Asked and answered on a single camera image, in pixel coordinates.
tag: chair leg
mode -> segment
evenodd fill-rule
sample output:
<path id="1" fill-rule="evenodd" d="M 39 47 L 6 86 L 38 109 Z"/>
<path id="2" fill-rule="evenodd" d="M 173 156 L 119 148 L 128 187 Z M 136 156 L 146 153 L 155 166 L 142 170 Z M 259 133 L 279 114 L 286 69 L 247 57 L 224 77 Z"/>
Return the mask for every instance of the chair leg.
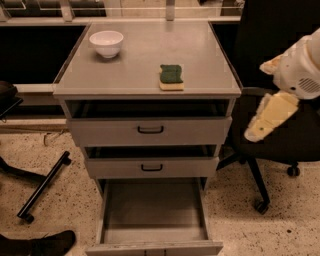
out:
<path id="1" fill-rule="evenodd" d="M 50 181 L 54 178 L 56 173 L 59 171 L 60 167 L 64 165 L 69 165 L 71 163 L 71 160 L 69 159 L 70 153 L 68 151 L 65 151 L 63 155 L 60 157 L 58 162 L 53 166 L 51 171 L 48 173 L 46 178 L 43 180 L 43 182 L 38 186 L 38 188 L 33 192 L 33 194 L 30 196 L 28 201 L 24 204 L 24 206 L 21 208 L 17 216 L 25 221 L 27 221 L 29 224 L 34 220 L 34 217 L 28 213 L 29 209 L 34 205 L 34 203 L 37 201 L 38 197 L 42 194 L 43 190 L 48 186 Z"/>
<path id="2" fill-rule="evenodd" d="M 226 159 L 223 159 L 222 161 L 219 162 L 218 166 L 217 166 L 217 171 L 222 169 L 223 167 L 226 167 L 229 164 L 232 164 L 236 161 L 239 161 L 240 159 L 242 159 L 242 156 L 234 153 L 233 155 L 227 157 Z"/>
<path id="3" fill-rule="evenodd" d="M 42 182 L 46 178 L 46 176 L 44 175 L 28 172 L 28 171 L 10 166 L 3 160 L 2 157 L 0 157 L 0 172 L 3 172 L 6 175 L 18 176 L 20 178 L 27 179 L 29 181 L 34 181 L 34 182 Z"/>
<path id="4" fill-rule="evenodd" d="M 268 195 L 268 191 L 264 185 L 260 170 L 259 170 L 259 166 L 258 163 L 256 161 L 255 158 L 252 157 L 248 157 L 247 158 L 248 164 L 250 166 L 251 172 L 253 174 L 253 177 L 258 185 L 260 194 L 262 196 L 263 201 L 258 201 L 255 204 L 255 209 L 261 213 L 261 214 L 265 214 L 268 210 L 269 207 L 269 203 L 270 203 L 270 198 Z"/>

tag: cabinet top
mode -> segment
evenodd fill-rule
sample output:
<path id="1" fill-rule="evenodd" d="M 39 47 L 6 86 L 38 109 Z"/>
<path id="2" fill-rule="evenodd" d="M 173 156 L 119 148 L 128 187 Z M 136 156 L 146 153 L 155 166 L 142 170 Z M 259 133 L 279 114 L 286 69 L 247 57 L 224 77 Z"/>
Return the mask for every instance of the cabinet top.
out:
<path id="1" fill-rule="evenodd" d="M 89 37 L 115 30 L 124 35 L 120 53 L 99 56 Z M 160 65 L 182 67 L 183 91 L 162 91 Z M 206 21 L 91 24 L 55 92 L 57 98 L 216 97 L 240 95 L 234 75 Z"/>

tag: white bowl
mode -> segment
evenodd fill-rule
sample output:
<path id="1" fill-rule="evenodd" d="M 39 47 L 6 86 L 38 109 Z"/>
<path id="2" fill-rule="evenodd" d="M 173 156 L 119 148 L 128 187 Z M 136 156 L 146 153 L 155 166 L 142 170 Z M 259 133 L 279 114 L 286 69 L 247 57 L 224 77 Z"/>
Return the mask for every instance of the white bowl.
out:
<path id="1" fill-rule="evenodd" d="M 121 49 L 123 35 L 117 31 L 100 31 L 90 36 L 89 41 L 104 58 L 113 58 Z"/>

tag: drawer cabinet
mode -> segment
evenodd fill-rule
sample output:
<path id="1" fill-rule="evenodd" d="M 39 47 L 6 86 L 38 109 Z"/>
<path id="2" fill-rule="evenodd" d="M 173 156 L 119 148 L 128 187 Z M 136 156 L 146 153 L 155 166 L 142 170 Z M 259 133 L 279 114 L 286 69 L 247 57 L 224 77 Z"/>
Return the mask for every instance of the drawer cabinet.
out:
<path id="1" fill-rule="evenodd" d="M 101 30 L 124 34 L 113 59 L 89 45 Z M 159 88 L 170 63 L 182 66 L 183 91 Z M 203 196 L 240 88 L 208 22 L 92 24 L 54 95 L 103 196 L 88 256 L 219 253 Z"/>

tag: open drawer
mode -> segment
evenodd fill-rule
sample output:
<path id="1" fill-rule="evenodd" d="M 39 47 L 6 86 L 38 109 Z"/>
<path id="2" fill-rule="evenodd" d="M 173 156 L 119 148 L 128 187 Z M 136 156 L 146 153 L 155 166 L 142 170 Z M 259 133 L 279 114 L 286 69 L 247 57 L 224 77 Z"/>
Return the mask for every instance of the open drawer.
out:
<path id="1" fill-rule="evenodd" d="M 210 256 L 222 242 L 207 229 L 196 178 L 110 180 L 89 256 Z"/>
<path id="2" fill-rule="evenodd" d="M 211 177 L 219 162 L 213 145 L 85 148 L 94 179 Z"/>
<path id="3" fill-rule="evenodd" d="M 223 144 L 231 117 L 162 120 L 69 120 L 77 146 Z"/>

